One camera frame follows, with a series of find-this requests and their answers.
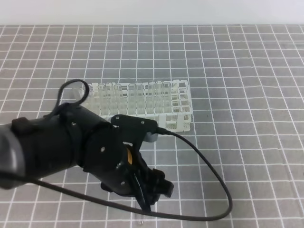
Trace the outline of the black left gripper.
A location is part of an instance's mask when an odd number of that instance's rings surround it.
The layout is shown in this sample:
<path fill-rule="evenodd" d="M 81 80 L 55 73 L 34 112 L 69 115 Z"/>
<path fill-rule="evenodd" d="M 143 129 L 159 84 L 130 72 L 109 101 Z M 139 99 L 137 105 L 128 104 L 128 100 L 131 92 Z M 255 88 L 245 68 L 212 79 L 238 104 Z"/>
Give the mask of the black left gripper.
<path fill-rule="evenodd" d="M 173 183 L 163 171 L 150 169 L 140 151 L 124 142 L 119 128 L 97 123 L 83 128 L 82 168 L 101 181 L 101 188 L 135 197 L 143 211 L 151 211 L 160 196 L 170 198 Z"/>

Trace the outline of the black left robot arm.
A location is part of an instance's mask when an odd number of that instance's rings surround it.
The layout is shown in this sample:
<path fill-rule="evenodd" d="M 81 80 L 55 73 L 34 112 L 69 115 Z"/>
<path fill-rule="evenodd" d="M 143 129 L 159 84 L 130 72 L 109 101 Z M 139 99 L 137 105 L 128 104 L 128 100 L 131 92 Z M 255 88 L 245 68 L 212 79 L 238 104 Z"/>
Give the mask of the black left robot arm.
<path fill-rule="evenodd" d="M 156 140 L 156 130 L 154 120 L 119 114 L 107 121 L 65 103 L 40 119 L 21 117 L 0 128 L 0 169 L 40 179 L 77 165 L 103 190 L 134 197 L 150 211 L 165 179 L 147 166 L 140 147 Z"/>

